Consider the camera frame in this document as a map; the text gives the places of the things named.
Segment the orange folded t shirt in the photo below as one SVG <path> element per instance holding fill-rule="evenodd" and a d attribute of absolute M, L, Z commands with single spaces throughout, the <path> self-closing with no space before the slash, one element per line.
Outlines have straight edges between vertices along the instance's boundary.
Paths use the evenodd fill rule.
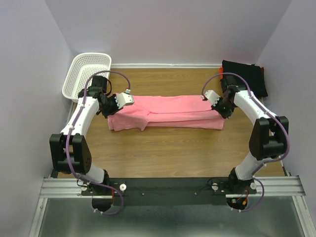
<path fill-rule="evenodd" d="M 223 67 L 220 67 L 220 68 L 219 68 L 219 73 L 221 74 L 221 75 L 220 75 L 220 79 L 223 79 L 223 75 L 222 75 L 222 73 L 223 73 Z"/>

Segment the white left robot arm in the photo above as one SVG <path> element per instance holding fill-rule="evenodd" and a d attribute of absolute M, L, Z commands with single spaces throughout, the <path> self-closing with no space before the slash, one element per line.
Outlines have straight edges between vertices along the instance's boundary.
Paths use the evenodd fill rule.
<path fill-rule="evenodd" d="M 49 138 L 53 169 L 91 183 L 93 190 L 104 195 L 109 191 L 110 178 L 106 170 L 92 162 L 86 134 L 95 115 L 105 118 L 122 109 L 117 94 L 111 94 L 111 82 L 104 76 L 94 75 L 79 92 L 77 107 L 69 122 L 58 134 Z"/>

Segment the aluminium frame rail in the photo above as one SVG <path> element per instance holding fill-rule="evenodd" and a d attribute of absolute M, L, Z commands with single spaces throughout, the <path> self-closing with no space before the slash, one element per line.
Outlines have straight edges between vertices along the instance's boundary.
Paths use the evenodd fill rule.
<path fill-rule="evenodd" d="M 298 176 L 257 177 L 265 189 L 265 197 L 305 196 Z M 41 198 L 87 198 L 76 179 L 45 178 L 40 190 Z"/>

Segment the pink t shirt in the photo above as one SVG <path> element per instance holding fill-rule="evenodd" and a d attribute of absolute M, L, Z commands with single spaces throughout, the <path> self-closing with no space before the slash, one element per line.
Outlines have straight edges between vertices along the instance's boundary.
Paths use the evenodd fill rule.
<path fill-rule="evenodd" d="M 221 130 L 224 119 L 200 95 L 133 96 L 134 104 L 108 117 L 113 131 L 146 127 L 187 127 Z"/>

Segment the white plastic basket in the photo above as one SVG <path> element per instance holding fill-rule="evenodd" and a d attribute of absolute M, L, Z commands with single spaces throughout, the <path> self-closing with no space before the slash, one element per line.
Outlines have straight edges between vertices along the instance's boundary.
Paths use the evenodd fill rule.
<path fill-rule="evenodd" d="M 88 78 L 96 72 L 110 70 L 112 59 L 105 53 L 81 53 L 77 55 L 67 72 L 62 94 L 65 98 L 78 101 L 78 94 L 84 89 Z"/>

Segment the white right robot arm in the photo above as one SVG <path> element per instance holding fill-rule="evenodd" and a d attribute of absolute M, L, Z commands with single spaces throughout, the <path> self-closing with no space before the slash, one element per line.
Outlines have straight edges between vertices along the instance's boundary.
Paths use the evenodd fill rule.
<path fill-rule="evenodd" d="M 218 95 L 213 90 L 202 90 L 203 100 L 211 103 L 222 118 L 229 118 L 235 108 L 240 108 L 253 124 L 248 143 L 249 153 L 242 163 L 233 168 L 226 182 L 230 192 L 237 194 L 250 187 L 254 175 L 266 164 L 284 159 L 290 148 L 289 120 L 268 110 L 256 98 L 248 84 L 229 85 Z"/>

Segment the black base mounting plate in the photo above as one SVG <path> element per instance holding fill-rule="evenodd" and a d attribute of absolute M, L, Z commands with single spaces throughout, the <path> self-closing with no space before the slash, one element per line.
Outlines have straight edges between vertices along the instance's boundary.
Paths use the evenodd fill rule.
<path fill-rule="evenodd" d="M 231 199 L 256 194 L 254 181 L 212 178 L 111 178 L 108 188 L 90 184 L 83 196 L 106 199 L 116 206 L 226 205 Z"/>

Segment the black folded t shirt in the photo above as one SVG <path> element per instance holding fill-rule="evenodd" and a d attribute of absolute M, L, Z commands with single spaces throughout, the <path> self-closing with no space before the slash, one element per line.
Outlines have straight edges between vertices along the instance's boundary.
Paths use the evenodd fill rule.
<path fill-rule="evenodd" d="M 256 97 L 268 97 L 263 68 L 254 64 L 242 64 L 227 60 L 222 61 L 222 67 L 224 73 L 234 73 L 244 78 Z M 230 85 L 237 85 L 242 89 L 246 89 L 245 83 L 240 78 L 232 75 L 223 75 L 220 84 L 222 92 Z"/>

